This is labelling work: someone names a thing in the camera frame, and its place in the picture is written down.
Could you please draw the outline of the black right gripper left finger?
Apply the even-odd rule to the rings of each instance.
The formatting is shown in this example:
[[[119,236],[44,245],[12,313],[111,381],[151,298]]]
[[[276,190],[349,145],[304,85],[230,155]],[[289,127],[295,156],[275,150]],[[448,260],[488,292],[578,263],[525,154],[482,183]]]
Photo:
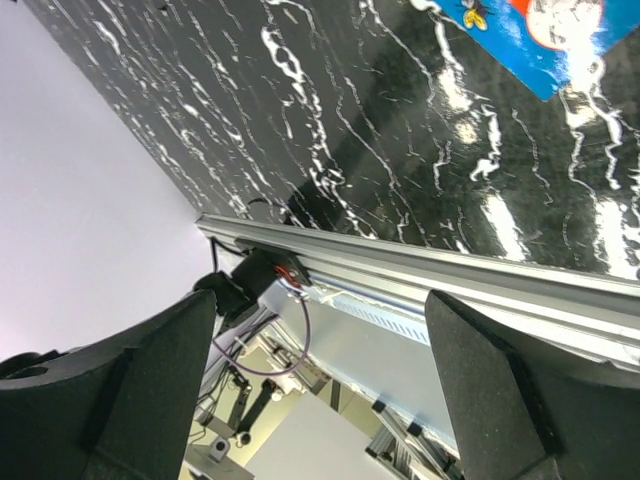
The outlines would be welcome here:
[[[216,299],[189,295],[127,330],[1,380],[4,479],[175,479]]]

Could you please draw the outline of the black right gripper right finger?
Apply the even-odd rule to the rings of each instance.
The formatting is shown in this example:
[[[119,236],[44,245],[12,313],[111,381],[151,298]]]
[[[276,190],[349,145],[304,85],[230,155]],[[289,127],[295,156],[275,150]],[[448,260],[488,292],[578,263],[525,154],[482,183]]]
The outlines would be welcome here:
[[[636,479],[639,375],[503,325],[453,296],[425,302],[467,479]]]

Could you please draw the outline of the blue thin children's book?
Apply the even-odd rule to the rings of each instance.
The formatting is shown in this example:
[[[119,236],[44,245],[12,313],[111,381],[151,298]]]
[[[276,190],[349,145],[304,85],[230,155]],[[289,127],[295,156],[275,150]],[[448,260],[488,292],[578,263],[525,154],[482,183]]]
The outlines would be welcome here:
[[[639,28],[637,1],[413,1],[464,30],[540,100],[585,87]]]

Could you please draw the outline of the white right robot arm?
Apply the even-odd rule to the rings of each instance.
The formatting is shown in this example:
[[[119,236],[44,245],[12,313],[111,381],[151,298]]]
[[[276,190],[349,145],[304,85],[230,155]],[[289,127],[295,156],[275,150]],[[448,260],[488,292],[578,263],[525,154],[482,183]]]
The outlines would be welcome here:
[[[210,342],[277,280],[251,253],[180,302],[75,351],[1,365],[5,479],[175,479]],[[425,319],[467,479],[635,479],[639,376],[503,325],[442,291]]]

